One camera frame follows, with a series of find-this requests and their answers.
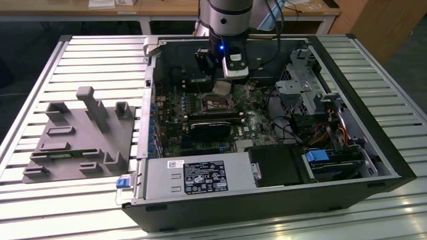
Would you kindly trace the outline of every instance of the small white box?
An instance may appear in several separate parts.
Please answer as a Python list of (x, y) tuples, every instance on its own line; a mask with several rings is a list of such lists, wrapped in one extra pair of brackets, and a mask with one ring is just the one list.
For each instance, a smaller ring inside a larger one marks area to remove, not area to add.
[(114, 0), (88, 0), (89, 10), (114, 9)]
[(114, 4), (133, 6), (136, 1), (137, 0), (114, 0)]

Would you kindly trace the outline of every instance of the blue latch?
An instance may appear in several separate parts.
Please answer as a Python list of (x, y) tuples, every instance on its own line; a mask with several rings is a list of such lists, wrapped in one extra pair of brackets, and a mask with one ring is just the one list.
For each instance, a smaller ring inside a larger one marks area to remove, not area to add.
[(305, 158), (308, 162), (329, 160), (329, 156), (325, 150), (310, 150), (305, 153)]
[(126, 176), (124, 178), (118, 178), (114, 182), (114, 187), (117, 189), (126, 189), (130, 187), (130, 176)]

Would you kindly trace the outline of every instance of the white table leg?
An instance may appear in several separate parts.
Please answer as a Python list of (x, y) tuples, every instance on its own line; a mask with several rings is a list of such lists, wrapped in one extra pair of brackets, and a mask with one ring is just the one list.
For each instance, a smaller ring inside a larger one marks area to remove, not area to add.
[(140, 25), (140, 31), (142, 35), (150, 35), (152, 29), (149, 27), (150, 17), (149, 16), (141, 16), (138, 18), (138, 25)]
[(317, 32), (314, 34), (328, 34), (335, 17), (336, 17), (335, 15), (324, 16), (322, 21), (318, 25)]

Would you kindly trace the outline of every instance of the wooden cabinet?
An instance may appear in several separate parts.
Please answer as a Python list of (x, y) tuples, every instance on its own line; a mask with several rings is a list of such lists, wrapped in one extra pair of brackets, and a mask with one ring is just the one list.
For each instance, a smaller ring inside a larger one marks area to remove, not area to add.
[(427, 0), (335, 0), (341, 14), (329, 34), (353, 34), (384, 64), (427, 13)]

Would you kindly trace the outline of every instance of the white sticker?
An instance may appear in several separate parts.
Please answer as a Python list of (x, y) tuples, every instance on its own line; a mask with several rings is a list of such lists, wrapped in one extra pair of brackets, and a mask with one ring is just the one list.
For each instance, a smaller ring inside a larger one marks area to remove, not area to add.
[(184, 160), (166, 161), (168, 169), (178, 169), (184, 166)]
[(136, 14), (136, 11), (117, 11), (117, 14)]

